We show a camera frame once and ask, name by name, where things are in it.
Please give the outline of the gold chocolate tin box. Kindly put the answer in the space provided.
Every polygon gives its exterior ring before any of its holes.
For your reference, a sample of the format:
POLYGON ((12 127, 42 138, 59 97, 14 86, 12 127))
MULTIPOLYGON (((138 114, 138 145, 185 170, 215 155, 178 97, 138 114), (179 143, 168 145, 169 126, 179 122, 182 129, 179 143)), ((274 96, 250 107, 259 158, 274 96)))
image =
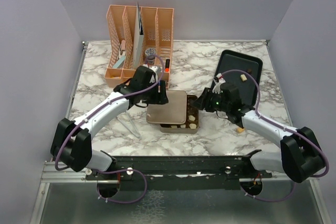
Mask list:
POLYGON ((186 121, 183 124, 160 124, 162 133, 195 134, 199 129, 199 110, 192 106, 197 99, 195 95, 187 95, 186 121))

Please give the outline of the rose gold tin lid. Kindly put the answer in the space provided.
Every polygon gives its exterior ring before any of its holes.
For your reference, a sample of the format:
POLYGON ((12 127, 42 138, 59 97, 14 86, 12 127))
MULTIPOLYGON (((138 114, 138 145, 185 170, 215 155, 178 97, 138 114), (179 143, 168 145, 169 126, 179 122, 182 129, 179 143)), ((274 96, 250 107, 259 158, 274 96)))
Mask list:
POLYGON ((187 93, 183 90, 167 90, 169 102, 164 105, 150 104, 146 121, 152 124, 183 124, 186 121, 187 93))

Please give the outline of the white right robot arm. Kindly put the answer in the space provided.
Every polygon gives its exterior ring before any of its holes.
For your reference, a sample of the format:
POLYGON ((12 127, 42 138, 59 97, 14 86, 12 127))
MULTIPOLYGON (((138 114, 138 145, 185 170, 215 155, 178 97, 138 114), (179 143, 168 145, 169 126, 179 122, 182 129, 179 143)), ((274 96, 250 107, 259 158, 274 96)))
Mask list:
POLYGON ((329 169, 311 129, 296 129, 263 116, 253 106, 243 104, 238 88, 231 83, 221 83, 216 91, 205 88, 192 106, 200 111, 223 112, 232 124, 253 131, 278 147, 277 152, 258 151, 243 162, 241 171, 246 177, 268 170, 284 173, 301 183, 318 176, 322 169, 326 172, 329 169))

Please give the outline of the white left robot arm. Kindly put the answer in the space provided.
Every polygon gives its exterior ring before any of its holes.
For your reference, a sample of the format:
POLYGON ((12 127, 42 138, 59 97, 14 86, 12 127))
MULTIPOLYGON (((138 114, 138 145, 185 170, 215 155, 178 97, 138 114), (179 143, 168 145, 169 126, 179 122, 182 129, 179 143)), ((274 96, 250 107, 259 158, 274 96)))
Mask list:
POLYGON ((166 83, 160 67, 137 67, 132 78, 117 85, 98 106, 74 120, 62 119, 51 144, 50 153, 55 162, 79 172, 84 168, 97 170, 104 179, 115 175, 115 159, 92 148, 95 135, 111 120, 143 102, 164 105, 168 103, 166 83))

